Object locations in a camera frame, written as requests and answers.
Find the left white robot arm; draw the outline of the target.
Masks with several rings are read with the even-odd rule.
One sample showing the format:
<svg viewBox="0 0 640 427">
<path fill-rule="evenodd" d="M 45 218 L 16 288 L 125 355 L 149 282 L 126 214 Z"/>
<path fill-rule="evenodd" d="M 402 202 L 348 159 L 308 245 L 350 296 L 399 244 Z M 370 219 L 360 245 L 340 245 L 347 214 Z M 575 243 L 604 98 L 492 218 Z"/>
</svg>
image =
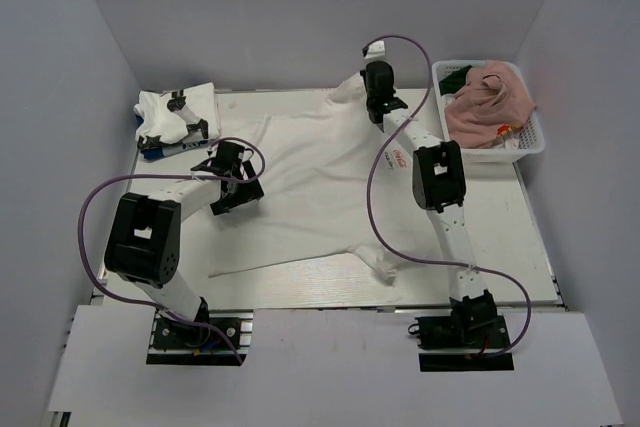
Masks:
<svg viewBox="0 0 640 427">
<path fill-rule="evenodd" d="M 182 223 L 205 207 L 218 216 L 263 198 L 255 157 L 264 158 L 252 144 L 223 138 L 189 175 L 173 176 L 171 185 L 151 194 L 128 192 L 119 201 L 104 265 L 178 320 L 177 334 L 188 345 L 205 343 L 212 324 L 206 301 L 178 272 Z"/>
</svg>

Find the dark green t-shirt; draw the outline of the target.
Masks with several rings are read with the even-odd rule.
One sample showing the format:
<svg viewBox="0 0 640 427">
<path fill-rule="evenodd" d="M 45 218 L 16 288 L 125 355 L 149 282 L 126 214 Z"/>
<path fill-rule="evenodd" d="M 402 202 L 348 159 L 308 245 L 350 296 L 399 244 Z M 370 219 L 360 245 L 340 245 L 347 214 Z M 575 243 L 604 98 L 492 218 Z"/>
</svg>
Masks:
<svg viewBox="0 0 640 427">
<path fill-rule="evenodd" d="M 471 69 L 471 65 L 465 65 L 443 77 L 438 83 L 440 94 L 455 95 L 460 91 L 467 84 L 467 75 Z"/>
</svg>

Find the white red-print t-shirt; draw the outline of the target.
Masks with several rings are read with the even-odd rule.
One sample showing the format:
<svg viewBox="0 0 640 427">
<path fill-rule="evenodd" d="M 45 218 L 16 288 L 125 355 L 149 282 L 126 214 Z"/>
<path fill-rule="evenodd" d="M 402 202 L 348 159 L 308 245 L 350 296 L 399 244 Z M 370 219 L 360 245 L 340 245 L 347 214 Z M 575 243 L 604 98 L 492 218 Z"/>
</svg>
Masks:
<svg viewBox="0 0 640 427">
<path fill-rule="evenodd" d="M 411 163 L 396 143 L 374 161 L 385 137 L 368 119 L 359 75 L 330 92 L 316 111 L 244 122 L 236 133 L 264 154 L 264 197 L 215 219 L 209 277 L 351 253 L 381 281 L 395 279 L 401 260 L 373 234 L 366 183 L 373 173 L 374 216 L 384 238 L 409 251 L 420 221 Z"/>
</svg>

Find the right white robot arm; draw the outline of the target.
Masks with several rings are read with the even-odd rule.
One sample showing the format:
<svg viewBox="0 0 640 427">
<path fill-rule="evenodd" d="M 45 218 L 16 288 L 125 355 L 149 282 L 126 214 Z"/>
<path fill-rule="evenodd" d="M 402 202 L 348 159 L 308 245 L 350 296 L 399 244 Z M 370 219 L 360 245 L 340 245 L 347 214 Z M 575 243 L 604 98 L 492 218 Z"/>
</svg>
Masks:
<svg viewBox="0 0 640 427">
<path fill-rule="evenodd" d="M 369 119 L 385 137 L 374 161 L 378 162 L 393 142 L 411 157 L 412 195 L 431 222 L 443 255 L 441 260 L 422 262 L 449 268 L 451 314 L 447 333 L 462 345 L 480 342 L 486 346 L 498 314 L 476 266 L 466 229 L 466 179 L 461 149 L 454 141 L 434 136 L 415 120 L 416 114 L 396 95 L 390 64 L 383 60 L 369 61 L 360 75 Z"/>
</svg>

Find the pink t-shirt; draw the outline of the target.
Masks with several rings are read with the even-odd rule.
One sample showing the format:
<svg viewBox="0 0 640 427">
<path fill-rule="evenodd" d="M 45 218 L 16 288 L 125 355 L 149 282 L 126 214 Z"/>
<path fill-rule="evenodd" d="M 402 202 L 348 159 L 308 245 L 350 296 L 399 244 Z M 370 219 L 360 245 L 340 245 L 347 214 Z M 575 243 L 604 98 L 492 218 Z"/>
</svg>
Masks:
<svg viewBox="0 0 640 427">
<path fill-rule="evenodd" d="M 521 130 L 535 107 L 515 70 L 490 60 L 469 69 L 444 116 L 450 139 L 460 147 L 489 149 Z"/>
</svg>

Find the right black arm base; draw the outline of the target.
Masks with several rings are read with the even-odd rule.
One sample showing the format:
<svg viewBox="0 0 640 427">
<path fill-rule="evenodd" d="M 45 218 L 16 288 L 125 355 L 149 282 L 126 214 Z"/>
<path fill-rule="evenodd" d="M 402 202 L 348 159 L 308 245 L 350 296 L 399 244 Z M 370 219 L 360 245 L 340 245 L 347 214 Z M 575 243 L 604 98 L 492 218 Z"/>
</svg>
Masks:
<svg viewBox="0 0 640 427">
<path fill-rule="evenodd" d="M 510 345 L 503 316 L 467 337 L 448 316 L 417 317 L 407 333 L 417 341 L 421 372 L 508 372 L 515 368 L 511 353 L 496 355 Z"/>
</svg>

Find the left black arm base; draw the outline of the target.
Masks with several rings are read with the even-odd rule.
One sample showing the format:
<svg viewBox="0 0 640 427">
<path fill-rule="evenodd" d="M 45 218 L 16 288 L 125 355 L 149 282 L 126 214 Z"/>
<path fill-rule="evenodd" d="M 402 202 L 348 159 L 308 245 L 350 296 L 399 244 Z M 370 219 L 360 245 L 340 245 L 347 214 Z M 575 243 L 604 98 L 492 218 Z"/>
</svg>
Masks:
<svg viewBox="0 0 640 427">
<path fill-rule="evenodd" d="M 241 313 L 210 314 L 210 323 L 221 330 L 246 358 L 253 330 L 253 315 Z M 155 315 L 147 350 L 148 365 L 164 366 L 239 366 L 238 358 L 216 331 L 179 324 L 159 314 Z"/>
</svg>

